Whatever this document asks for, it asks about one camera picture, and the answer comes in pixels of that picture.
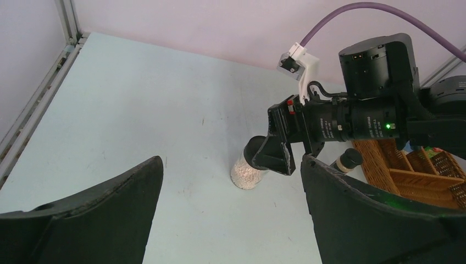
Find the black-spout-lid jar white beads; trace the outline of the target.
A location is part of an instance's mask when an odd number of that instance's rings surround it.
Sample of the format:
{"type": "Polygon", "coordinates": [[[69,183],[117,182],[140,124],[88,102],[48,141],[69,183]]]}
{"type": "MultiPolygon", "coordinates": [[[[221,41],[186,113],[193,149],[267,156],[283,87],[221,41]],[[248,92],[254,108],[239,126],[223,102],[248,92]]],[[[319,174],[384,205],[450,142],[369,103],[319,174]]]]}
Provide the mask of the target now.
{"type": "Polygon", "coordinates": [[[254,136],[242,150],[240,157],[230,171],[230,179],[236,187],[242,190],[252,190],[269,172],[267,169],[254,167],[252,163],[252,158],[264,141],[265,136],[254,136]]]}

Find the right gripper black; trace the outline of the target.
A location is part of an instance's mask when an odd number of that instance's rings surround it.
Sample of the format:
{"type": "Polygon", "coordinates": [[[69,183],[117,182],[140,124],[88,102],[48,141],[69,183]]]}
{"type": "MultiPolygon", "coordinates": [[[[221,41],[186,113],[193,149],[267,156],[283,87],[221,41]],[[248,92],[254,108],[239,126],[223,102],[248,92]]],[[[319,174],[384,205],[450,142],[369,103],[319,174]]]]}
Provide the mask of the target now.
{"type": "Polygon", "coordinates": [[[290,176],[295,171],[291,144],[301,142],[314,157],[326,142],[394,139],[406,144],[406,112],[391,97],[321,100],[301,104],[292,95],[268,110],[268,136],[252,139],[252,167],[290,176]]]}

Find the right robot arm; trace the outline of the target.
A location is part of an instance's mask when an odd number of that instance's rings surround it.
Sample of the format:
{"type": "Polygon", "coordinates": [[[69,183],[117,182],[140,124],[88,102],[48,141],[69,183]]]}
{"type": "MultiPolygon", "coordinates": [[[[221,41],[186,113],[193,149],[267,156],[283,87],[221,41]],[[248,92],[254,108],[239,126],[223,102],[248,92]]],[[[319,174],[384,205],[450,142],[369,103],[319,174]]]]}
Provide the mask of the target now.
{"type": "Polygon", "coordinates": [[[268,109],[267,136],[250,139],[246,162],[260,171],[291,175],[293,143],[316,157],[328,141],[393,139],[398,149],[438,147],[465,157],[465,76],[419,85],[412,40],[404,33],[371,38],[343,49],[345,91],[326,92],[308,81],[268,109]]]}

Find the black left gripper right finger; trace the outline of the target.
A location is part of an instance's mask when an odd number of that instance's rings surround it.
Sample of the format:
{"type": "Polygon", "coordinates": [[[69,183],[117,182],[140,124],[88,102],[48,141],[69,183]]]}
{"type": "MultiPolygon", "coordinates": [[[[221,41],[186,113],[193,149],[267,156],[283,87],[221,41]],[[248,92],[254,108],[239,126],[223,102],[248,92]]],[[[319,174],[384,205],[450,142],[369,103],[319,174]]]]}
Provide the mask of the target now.
{"type": "Polygon", "coordinates": [[[323,263],[465,263],[465,213],[378,189],[313,156],[301,178],[323,263]]]}

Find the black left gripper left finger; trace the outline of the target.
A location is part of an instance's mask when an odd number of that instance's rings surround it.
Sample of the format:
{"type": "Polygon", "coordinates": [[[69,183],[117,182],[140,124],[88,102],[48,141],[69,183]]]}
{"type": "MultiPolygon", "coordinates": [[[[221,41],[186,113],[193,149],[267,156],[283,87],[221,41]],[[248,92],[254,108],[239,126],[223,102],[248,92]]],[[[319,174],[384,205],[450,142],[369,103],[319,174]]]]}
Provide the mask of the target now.
{"type": "Polygon", "coordinates": [[[154,156],[74,195],[1,214],[1,263],[142,263],[163,173],[154,156]]]}

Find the yellow-cap sauce bottle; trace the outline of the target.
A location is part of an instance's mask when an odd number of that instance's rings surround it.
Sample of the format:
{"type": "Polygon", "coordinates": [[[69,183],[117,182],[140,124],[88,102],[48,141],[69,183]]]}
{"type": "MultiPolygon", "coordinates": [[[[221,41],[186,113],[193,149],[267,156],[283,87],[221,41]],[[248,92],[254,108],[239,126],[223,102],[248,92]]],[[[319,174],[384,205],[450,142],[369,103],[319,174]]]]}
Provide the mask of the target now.
{"type": "Polygon", "coordinates": [[[442,149],[437,148],[437,147],[425,147],[424,150],[425,150],[427,153],[432,153],[432,154],[434,154],[434,155],[436,155],[437,153],[440,153],[440,152],[443,151],[442,149]]]}

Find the blue-label silver-lid jar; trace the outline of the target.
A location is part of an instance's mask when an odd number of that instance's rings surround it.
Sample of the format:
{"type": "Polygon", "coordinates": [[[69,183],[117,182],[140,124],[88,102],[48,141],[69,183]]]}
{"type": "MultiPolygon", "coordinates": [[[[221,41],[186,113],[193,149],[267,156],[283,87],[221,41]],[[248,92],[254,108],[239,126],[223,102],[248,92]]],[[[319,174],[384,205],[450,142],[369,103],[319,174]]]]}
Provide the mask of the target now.
{"type": "Polygon", "coordinates": [[[421,151],[421,150],[424,149],[422,146],[418,146],[418,145],[410,145],[410,148],[411,148],[412,152],[421,151]]]}

